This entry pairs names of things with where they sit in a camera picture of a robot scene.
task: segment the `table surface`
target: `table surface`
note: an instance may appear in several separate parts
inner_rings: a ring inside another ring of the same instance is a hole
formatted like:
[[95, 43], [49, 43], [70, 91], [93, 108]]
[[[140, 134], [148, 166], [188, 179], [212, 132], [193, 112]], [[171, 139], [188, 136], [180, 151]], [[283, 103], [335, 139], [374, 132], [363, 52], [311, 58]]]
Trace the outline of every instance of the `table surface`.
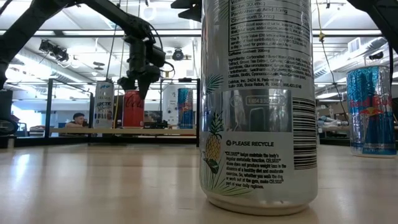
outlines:
[[396, 159], [354, 157], [340, 146], [318, 151], [318, 197], [285, 217], [242, 215], [208, 203], [193, 146], [0, 151], [0, 223], [397, 223]]

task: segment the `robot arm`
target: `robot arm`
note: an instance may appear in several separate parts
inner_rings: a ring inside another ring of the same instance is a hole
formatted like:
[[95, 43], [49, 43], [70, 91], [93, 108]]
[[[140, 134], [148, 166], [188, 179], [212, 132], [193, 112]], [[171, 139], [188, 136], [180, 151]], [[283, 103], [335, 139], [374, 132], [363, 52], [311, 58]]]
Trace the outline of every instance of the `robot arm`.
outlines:
[[129, 71], [120, 80], [122, 87], [135, 88], [138, 81], [140, 95], [144, 99], [151, 82], [160, 78], [165, 53], [156, 47], [151, 25], [143, 19], [128, 14], [108, 0], [33, 0], [28, 10], [0, 36], [0, 89], [6, 82], [6, 70], [10, 61], [25, 46], [43, 23], [66, 7], [86, 4], [108, 18], [126, 33], [130, 44]]
[[366, 12], [398, 53], [397, 0], [348, 0], [356, 9]]

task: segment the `blue and silver can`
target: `blue and silver can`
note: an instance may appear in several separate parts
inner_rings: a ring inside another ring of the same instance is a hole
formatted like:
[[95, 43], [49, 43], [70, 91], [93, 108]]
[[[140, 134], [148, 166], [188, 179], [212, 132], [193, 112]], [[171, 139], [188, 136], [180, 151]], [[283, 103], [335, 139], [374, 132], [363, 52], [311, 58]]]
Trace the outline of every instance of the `blue and silver can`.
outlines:
[[178, 89], [178, 127], [193, 129], [193, 90]]
[[394, 114], [389, 68], [373, 66], [347, 73], [351, 153], [394, 157]]

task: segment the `pineapple graphic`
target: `pineapple graphic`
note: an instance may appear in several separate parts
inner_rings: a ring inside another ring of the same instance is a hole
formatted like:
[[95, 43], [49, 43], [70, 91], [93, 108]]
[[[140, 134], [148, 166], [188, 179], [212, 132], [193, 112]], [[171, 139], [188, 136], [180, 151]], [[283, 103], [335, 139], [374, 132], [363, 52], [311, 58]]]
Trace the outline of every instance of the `pineapple graphic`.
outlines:
[[218, 173], [217, 160], [220, 158], [221, 139], [223, 138], [220, 132], [222, 131], [224, 131], [222, 112], [214, 112], [211, 120], [210, 135], [206, 140], [205, 162], [215, 174]]

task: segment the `barcode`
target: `barcode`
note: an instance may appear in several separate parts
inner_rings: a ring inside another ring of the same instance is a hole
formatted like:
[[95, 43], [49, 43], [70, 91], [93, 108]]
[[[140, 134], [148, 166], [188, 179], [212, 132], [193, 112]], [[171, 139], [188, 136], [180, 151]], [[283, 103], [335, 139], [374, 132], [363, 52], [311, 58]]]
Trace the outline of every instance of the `barcode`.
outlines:
[[294, 169], [317, 167], [317, 127], [315, 102], [293, 98]]

